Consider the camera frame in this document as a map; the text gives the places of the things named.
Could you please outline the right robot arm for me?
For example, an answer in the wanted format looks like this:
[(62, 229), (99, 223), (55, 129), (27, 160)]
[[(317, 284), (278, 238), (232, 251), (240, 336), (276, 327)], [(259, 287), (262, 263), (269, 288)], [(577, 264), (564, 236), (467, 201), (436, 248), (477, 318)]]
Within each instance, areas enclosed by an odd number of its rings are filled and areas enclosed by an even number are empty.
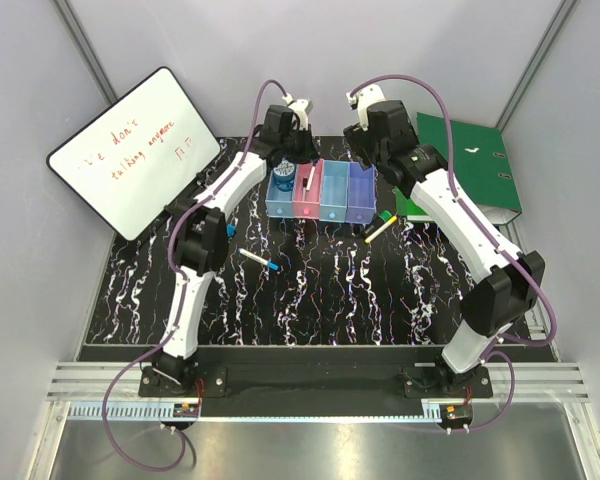
[(464, 191), (450, 184), (450, 162), (419, 141), (404, 104), (382, 96), (349, 101), (357, 112), (344, 135), (356, 159), (424, 210), (467, 265), (474, 286), (460, 302), (462, 321), (422, 388), (446, 396), (466, 389), (490, 349), (529, 310), (545, 270), (537, 252), (523, 253), (504, 238)]

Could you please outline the white marker black cap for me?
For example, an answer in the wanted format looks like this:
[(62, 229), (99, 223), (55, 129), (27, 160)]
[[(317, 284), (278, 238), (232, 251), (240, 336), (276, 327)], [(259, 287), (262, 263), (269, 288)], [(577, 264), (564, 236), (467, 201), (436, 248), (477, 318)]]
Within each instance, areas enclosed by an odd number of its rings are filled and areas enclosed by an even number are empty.
[(306, 192), (311, 190), (312, 184), (313, 184), (313, 179), (314, 179), (314, 175), (315, 175), (315, 170), (316, 170), (316, 166), (317, 166), (317, 161), (314, 161), (311, 164), (310, 170), (309, 170), (309, 174), (306, 177), (305, 183), (304, 183), (304, 189)]

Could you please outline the black marble pattern mat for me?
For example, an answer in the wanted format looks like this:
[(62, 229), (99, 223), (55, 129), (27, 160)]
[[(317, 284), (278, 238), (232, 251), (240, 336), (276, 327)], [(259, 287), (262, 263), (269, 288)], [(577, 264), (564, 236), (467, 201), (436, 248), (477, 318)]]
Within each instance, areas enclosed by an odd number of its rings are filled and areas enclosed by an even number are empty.
[[(226, 262), (199, 326), (203, 345), (426, 345), (448, 342), (471, 290), (467, 265), (431, 223), (399, 220), (370, 244), (361, 227), (275, 219), (257, 187), (234, 210)], [(173, 222), (111, 246), (82, 351), (159, 342), (174, 294), (166, 255)], [(259, 255), (278, 272), (240, 255)]]

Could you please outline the aluminium rail frame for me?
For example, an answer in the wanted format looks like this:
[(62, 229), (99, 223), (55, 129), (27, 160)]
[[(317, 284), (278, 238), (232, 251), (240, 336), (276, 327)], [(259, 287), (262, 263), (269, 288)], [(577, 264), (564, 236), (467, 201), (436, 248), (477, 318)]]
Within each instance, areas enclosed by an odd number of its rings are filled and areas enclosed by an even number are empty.
[(211, 286), (185, 398), (142, 398), (133, 359), (157, 340), (173, 284), (167, 227), (115, 240), (75, 360), (60, 364), (34, 479), (600, 479), (600, 418), (582, 368), (509, 344), (471, 393), (413, 380), (459, 323), (470, 279), (439, 230), (400, 223), (372, 246), (314, 221), (242, 220)]

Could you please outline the light blue storage bin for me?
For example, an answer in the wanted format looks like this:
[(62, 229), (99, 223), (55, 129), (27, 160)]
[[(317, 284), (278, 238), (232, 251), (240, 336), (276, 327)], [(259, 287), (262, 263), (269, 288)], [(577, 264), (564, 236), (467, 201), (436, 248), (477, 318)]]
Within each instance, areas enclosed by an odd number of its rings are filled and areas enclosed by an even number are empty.
[(349, 164), (324, 160), (320, 193), (319, 219), (344, 223), (348, 206)]

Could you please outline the white dry-erase board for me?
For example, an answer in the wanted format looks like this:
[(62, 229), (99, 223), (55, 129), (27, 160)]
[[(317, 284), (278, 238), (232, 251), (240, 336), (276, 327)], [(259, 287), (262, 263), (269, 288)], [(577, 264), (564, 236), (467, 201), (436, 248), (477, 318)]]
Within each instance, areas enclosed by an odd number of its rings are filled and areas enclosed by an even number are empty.
[(219, 152), (174, 73), (160, 67), (46, 163), (119, 236), (135, 240)]

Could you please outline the green lever arch binder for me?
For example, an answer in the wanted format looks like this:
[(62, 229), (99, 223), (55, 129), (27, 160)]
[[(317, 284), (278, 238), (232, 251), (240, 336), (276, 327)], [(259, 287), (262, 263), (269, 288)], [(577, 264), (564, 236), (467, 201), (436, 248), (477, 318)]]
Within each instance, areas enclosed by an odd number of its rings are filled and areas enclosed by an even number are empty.
[[(441, 117), (417, 113), (419, 139), (446, 155), (447, 134)], [(451, 121), (454, 144), (454, 172), (463, 188), (487, 219), (494, 225), (506, 225), (521, 213), (512, 170), (501, 133), (470, 123)], [(394, 188), (398, 216), (410, 222), (431, 222), (415, 203)]]

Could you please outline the white marker blue cap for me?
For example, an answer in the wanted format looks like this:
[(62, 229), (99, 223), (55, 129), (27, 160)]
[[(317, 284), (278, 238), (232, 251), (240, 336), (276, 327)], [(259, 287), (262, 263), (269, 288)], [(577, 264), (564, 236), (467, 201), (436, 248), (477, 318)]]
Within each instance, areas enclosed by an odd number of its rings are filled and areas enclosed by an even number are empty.
[(249, 252), (249, 251), (245, 250), (244, 248), (239, 248), (237, 250), (237, 252), (240, 255), (244, 256), (245, 258), (248, 258), (254, 262), (257, 262), (258, 264), (260, 264), (270, 270), (273, 270), (276, 272), (278, 272), (280, 270), (280, 266), (278, 264), (272, 262), (271, 260), (265, 259), (259, 255), (256, 255), (252, 252)]

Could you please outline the light blue end bin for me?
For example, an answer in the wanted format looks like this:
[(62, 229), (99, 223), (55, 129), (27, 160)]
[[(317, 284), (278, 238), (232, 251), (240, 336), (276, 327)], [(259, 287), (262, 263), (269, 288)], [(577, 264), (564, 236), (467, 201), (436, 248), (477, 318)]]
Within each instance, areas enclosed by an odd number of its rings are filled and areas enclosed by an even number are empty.
[(266, 211), (271, 218), (293, 218), (293, 191), (282, 192), (273, 184), (272, 172), (266, 194)]

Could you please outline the green black highlighter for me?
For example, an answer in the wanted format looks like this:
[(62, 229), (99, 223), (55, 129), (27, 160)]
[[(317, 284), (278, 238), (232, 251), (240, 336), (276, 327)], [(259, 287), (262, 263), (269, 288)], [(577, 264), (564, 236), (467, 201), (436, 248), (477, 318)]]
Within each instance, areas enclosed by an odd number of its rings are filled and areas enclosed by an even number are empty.
[(381, 226), (383, 226), (391, 218), (392, 218), (392, 213), (389, 212), (388, 210), (384, 210), (384, 211), (380, 212), (379, 214), (375, 214), (373, 216), (373, 219), (371, 220), (371, 222), (363, 228), (363, 230), (361, 232), (361, 237), (368, 238), (372, 233), (374, 233), (376, 230), (378, 230)]

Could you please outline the pink storage bin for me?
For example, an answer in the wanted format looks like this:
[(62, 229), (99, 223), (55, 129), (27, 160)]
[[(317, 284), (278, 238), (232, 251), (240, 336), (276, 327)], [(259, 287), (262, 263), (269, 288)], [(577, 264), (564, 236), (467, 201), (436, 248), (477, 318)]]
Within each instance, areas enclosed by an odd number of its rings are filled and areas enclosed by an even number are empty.
[(317, 162), (311, 190), (306, 192), (304, 183), (309, 174), (311, 163), (297, 166), (295, 186), (293, 191), (293, 213), (296, 218), (318, 219), (324, 161)]

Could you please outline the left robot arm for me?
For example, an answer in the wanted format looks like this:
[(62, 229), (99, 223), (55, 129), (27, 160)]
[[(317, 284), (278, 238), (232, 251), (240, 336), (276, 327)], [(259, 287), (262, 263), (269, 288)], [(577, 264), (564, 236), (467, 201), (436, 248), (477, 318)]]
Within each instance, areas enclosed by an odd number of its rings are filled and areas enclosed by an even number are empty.
[(318, 158), (311, 109), (311, 101), (289, 96), (284, 105), (270, 106), (251, 141), (219, 177), (193, 199), (172, 206), (177, 221), (167, 260), (176, 283), (166, 330), (150, 356), (150, 367), (143, 371), (143, 387), (183, 396), (202, 384), (196, 378), (198, 330), (209, 286), (228, 256), (227, 218), (280, 164), (307, 164)]

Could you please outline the purple storage bin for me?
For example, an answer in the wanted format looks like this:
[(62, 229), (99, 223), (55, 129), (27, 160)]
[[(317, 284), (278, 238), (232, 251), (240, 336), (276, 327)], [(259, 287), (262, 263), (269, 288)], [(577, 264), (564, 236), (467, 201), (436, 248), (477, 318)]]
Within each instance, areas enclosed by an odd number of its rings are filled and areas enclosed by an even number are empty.
[(349, 163), (349, 186), (345, 220), (369, 224), (376, 212), (375, 170), (363, 169), (357, 162)]

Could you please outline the blue round tape dispenser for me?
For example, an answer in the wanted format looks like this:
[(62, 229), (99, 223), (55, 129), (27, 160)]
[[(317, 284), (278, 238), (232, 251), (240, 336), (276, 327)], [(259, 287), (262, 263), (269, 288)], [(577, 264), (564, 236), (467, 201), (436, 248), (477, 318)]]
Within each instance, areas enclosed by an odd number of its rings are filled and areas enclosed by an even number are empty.
[(276, 188), (282, 192), (292, 191), (296, 177), (296, 165), (283, 159), (273, 170), (272, 179)]

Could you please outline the yellow white marker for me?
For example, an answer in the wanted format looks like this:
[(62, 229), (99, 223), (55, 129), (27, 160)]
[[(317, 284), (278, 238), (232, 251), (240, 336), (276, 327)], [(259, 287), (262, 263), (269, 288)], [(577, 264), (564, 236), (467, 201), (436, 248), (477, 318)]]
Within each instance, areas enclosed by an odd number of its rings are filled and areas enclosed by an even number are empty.
[(392, 226), (398, 217), (396, 215), (389, 218), (386, 222), (384, 222), (381, 226), (377, 227), (369, 236), (367, 236), (364, 240), (366, 244), (370, 244), (373, 240), (375, 240), (379, 235), (384, 233), (390, 226)]

